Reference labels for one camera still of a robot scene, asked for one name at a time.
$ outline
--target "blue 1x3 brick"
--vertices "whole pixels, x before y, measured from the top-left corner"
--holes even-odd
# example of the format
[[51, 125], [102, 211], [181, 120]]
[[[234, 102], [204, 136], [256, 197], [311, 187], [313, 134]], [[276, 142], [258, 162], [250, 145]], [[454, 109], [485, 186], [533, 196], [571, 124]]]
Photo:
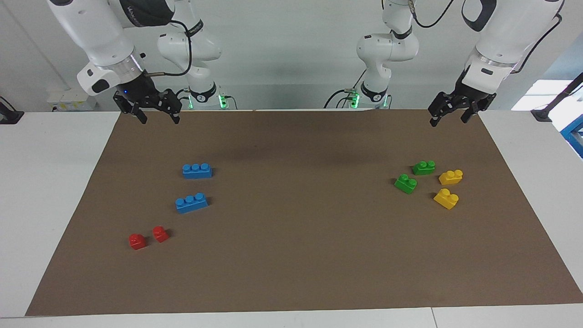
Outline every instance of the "blue 1x3 brick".
[[182, 167], [182, 175], [186, 179], [207, 179], [213, 176], [213, 169], [207, 163], [186, 164]]
[[203, 193], [198, 193], [194, 196], [186, 196], [186, 198], [179, 198], [176, 200], [176, 210], [180, 214], [200, 210], [209, 205], [206, 202], [206, 197]]

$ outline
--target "table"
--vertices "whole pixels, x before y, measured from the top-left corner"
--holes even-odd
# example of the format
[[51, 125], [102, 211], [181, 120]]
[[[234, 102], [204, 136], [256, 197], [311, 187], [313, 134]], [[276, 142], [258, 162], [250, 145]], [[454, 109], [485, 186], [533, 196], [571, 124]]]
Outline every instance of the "table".
[[[0, 316], [26, 308], [73, 214], [118, 113], [29, 113], [0, 130]], [[489, 111], [482, 120], [578, 286], [583, 284], [583, 162], [550, 124], [529, 113]], [[581, 326], [583, 305], [421, 308], [357, 311], [122, 315], [0, 319], [0, 327], [78, 326], [157, 320], [194, 326], [563, 327]]]

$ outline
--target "white robotic arm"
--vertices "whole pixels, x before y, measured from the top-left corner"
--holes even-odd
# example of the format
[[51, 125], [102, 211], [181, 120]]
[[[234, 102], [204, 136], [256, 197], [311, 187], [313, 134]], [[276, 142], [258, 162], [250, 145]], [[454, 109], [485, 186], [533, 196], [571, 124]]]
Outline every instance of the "white robotic arm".
[[[191, 69], [187, 74], [188, 91], [194, 106], [205, 109], [221, 109], [226, 106], [217, 86], [204, 61], [219, 59], [222, 50], [216, 38], [205, 28], [198, 16], [194, 3], [190, 0], [177, 0], [174, 20], [193, 26], [189, 31], [192, 51]], [[158, 49], [164, 58], [173, 62], [180, 69], [189, 65], [189, 45], [184, 33], [165, 33], [158, 38]]]
[[444, 115], [456, 109], [467, 109], [461, 118], [464, 123], [486, 110], [527, 49], [540, 39], [555, 17], [560, 22], [563, 3], [564, 0], [465, 0], [463, 19], [480, 32], [480, 40], [455, 90], [451, 94], [439, 93], [429, 107], [431, 125], [435, 127]]
[[407, 0], [385, 0], [384, 7], [382, 19], [391, 32], [366, 35], [357, 46], [356, 52], [367, 68], [359, 86], [360, 103], [364, 107], [379, 108], [385, 101], [391, 80], [387, 65], [412, 60], [419, 52]]
[[[142, 123], [147, 117], [141, 108], [168, 113], [178, 123], [182, 104], [170, 89], [159, 92], [152, 76], [188, 74], [192, 95], [206, 95], [202, 103], [219, 104], [217, 87], [202, 61], [217, 59], [221, 50], [196, 14], [190, 0], [47, 0], [53, 14], [85, 50], [89, 64], [79, 72], [78, 81], [90, 95], [116, 87], [114, 100], [123, 113], [136, 116]], [[185, 33], [167, 33], [159, 38], [163, 55], [181, 67], [181, 74], [148, 73], [141, 55], [123, 28], [182, 24]], [[191, 63], [198, 65], [191, 69]]]

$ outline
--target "white wall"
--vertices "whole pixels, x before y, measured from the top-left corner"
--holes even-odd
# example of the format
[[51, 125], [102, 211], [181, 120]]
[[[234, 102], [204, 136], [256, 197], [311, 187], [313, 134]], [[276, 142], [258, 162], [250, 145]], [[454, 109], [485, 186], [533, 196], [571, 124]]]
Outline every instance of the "white wall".
[[[78, 88], [75, 76], [87, 58], [65, 34], [43, 0], [3, 0], [22, 24], [48, 62], [36, 51], [26, 50], [27, 58], [18, 58], [18, 71], [10, 80], [20, 79], [26, 87], [7, 89], [4, 78], [0, 90], [15, 103], [23, 102], [28, 110], [42, 110], [42, 97], [29, 96], [29, 90], [39, 95], [58, 82], [50, 65], [72, 88]], [[530, 0], [522, 0], [528, 5]], [[418, 1], [417, 11], [422, 22], [433, 21], [448, 0]], [[378, 0], [199, 0], [205, 26], [220, 37], [223, 57], [211, 62], [217, 83], [235, 96], [240, 108], [322, 107], [328, 96], [340, 88], [354, 84], [364, 64], [356, 55], [358, 39], [370, 33], [386, 33], [381, 20]], [[459, 14], [462, 1], [452, 6], [444, 20], [435, 28], [415, 27], [421, 50], [413, 61], [394, 63], [390, 93], [393, 108], [425, 108], [439, 91], [452, 91], [466, 58], [478, 35], [472, 32]], [[583, 32], [580, 14], [583, 1], [567, 0], [563, 24], [545, 40], [532, 56], [522, 74], [510, 77], [500, 89], [492, 109], [510, 109], [532, 86], [554, 60]], [[20, 56], [22, 38], [6, 36], [5, 13], [0, 16], [2, 44], [0, 69], [14, 67], [14, 57]], [[146, 52], [150, 71], [178, 71], [165, 61], [156, 49], [156, 38], [171, 27], [129, 29], [127, 33], [139, 51]], [[43, 73], [27, 63], [43, 63]], [[184, 87], [184, 78], [156, 78], [159, 89]], [[111, 92], [98, 98], [102, 107], [114, 110]]]

